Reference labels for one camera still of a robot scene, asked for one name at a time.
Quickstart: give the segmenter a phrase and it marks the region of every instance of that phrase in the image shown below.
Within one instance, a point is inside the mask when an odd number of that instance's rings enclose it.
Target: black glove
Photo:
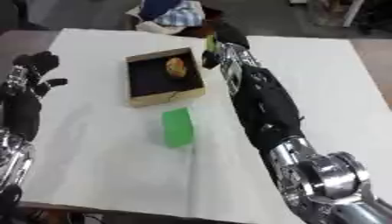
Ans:
[[[51,52],[40,52],[32,56],[17,57],[14,66],[28,69],[25,91],[3,96],[3,126],[13,134],[20,134],[28,141],[32,141],[39,130],[39,112],[44,97],[51,88],[67,84],[67,79],[52,79],[41,81],[50,70],[59,65],[59,57]]]
[[[252,74],[260,74],[263,80],[254,79]],[[270,151],[287,137],[304,135],[296,104],[268,69],[252,66],[242,67],[240,91],[232,101],[249,141],[259,150],[276,183]]]

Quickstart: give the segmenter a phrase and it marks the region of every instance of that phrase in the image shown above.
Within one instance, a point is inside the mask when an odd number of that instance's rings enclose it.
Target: blue cloth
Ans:
[[[164,15],[156,18],[155,23],[167,26],[201,26],[204,16],[196,10],[194,1],[184,1],[174,9],[168,10]]]
[[[151,21],[164,15],[169,9],[175,8],[182,0],[144,0],[139,13],[143,21]]]

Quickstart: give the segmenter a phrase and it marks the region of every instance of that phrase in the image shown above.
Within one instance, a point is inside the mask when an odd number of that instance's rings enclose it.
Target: black cable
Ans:
[[[101,224],[106,224],[103,220],[100,220],[100,219],[98,219],[98,218],[96,218],[94,216],[84,215],[84,217],[90,218],[90,219],[93,219],[93,220],[96,220],[96,221],[99,221]]]

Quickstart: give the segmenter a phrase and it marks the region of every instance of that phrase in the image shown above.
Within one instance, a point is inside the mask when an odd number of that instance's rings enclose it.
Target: white cloth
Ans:
[[[140,5],[127,11],[125,14],[140,19],[141,22],[136,25],[136,30],[140,32],[173,35],[182,32],[186,28],[185,26],[162,26],[160,24],[154,23],[153,21],[142,21],[142,19],[139,17],[139,13]]]
[[[348,151],[392,201],[392,116],[346,40],[249,37],[253,54],[287,87],[320,153]],[[64,30],[51,47],[66,77],[43,100],[37,161],[24,201],[244,223],[302,223],[283,203],[239,124],[218,68],[200,69],[206,95],[146,108],[128,105],[125,57],[205,43],[133,31]],[[161,113],[187,106],[195,141],[167,149]]]
[[[202,26],[205,17],[200,2],[182,1],[177,7],[154,19],[154,22],[159,25],[192,27]]]

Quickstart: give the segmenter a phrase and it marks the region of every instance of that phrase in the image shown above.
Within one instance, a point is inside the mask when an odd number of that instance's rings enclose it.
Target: green cube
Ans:
[[[164,141],[170,148],[193,142],[193,126],[187,108],[174,109],[162,114]]]

